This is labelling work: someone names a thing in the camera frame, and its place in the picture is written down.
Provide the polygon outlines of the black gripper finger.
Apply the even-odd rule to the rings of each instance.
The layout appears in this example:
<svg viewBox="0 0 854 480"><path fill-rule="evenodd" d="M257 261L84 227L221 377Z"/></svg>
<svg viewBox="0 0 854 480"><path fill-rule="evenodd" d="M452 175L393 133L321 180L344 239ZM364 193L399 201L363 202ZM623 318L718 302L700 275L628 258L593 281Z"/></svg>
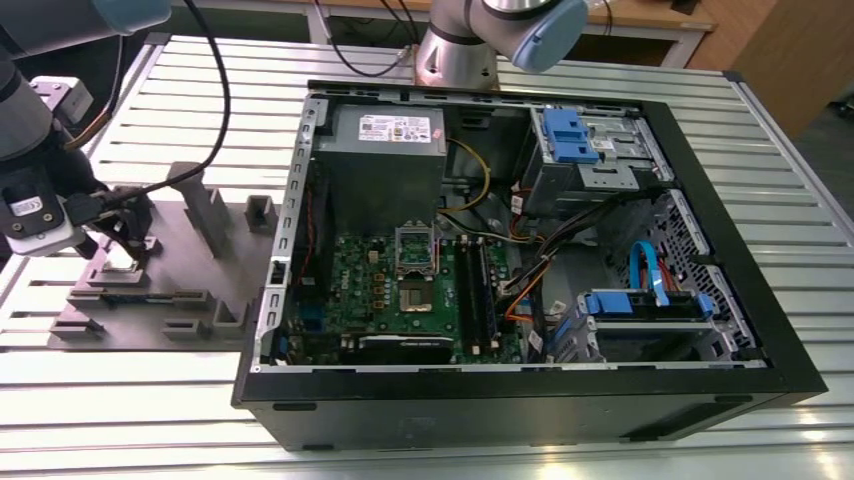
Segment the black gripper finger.
<svg viewBox="0 0 854 480"><path fill-rule="evenodd" d="M141 261L146 256L146 235L152 225L153 203L148 197L136 197L125 201L112 218L114 224L110 232L114 241L124 248L130 258Z"/></svg>
<svg viewBox="0 0 854 480"><path fill-rule="evenodd" d="M92 260L98 251L98 242L90 237L89 233L101 233L101 228L93 223L73 222L74 228L81 234L80 242L73 246L76 253L86 260Z"/></svg>

